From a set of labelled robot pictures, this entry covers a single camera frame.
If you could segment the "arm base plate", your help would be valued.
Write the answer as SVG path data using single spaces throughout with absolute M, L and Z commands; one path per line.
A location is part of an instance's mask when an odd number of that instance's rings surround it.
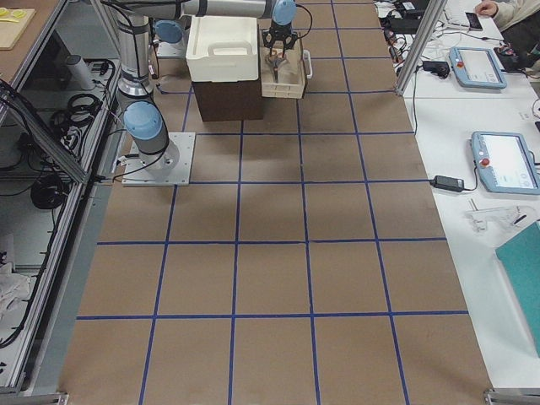
M 155 156 L 140 154 L 132 141 L 123 186 L 187 186 L 190 183 L 196 133 L 170 132 L 168 148 Z

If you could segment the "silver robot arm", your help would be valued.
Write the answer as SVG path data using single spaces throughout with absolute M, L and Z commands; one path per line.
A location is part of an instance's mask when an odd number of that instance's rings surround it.
M 124 110 L 123 125 L 138 147 L 143 168 L 169 168 L 174 158 L 164 118 L 154 103 L 149 81 L 150 20 L 192 17 L 252 17 L 271 19 L 265 46 L 277 41 L 288 50 L 298 35 L 292 31 L 297 13 L 294 1 L 103 1 L 116 11 L 121 77 L 117 99 Z

